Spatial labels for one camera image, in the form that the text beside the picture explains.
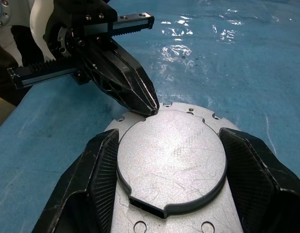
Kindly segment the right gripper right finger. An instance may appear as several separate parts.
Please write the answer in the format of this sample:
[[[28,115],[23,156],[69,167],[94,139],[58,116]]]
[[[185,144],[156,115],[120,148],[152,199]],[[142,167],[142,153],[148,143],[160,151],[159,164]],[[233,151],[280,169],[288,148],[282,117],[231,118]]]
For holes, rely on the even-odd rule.
[[[300,179],[263,140],[221,128],[227,178],[246,233],[300,233]]]

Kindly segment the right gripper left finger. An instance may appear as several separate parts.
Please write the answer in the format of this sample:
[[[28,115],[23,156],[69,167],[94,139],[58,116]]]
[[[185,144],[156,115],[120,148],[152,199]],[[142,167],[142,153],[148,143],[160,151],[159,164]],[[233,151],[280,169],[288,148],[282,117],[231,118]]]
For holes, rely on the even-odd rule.
[[[109,233],[117,183],[119,131],[94,136],[59,178],[34,233]]]

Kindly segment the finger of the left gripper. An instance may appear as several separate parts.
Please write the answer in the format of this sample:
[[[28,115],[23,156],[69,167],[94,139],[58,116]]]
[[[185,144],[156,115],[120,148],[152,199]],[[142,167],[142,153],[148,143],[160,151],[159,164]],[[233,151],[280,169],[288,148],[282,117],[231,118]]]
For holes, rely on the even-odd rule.
[[[158,111],[154,85],[141,64],[113,39],[104,56],[105,76],[118,103],[130,111]]]
[[[101,91],[132,112],[144,116],[156,114],[154,85],[140,63],[125,49],[83,47],[77,51]]]

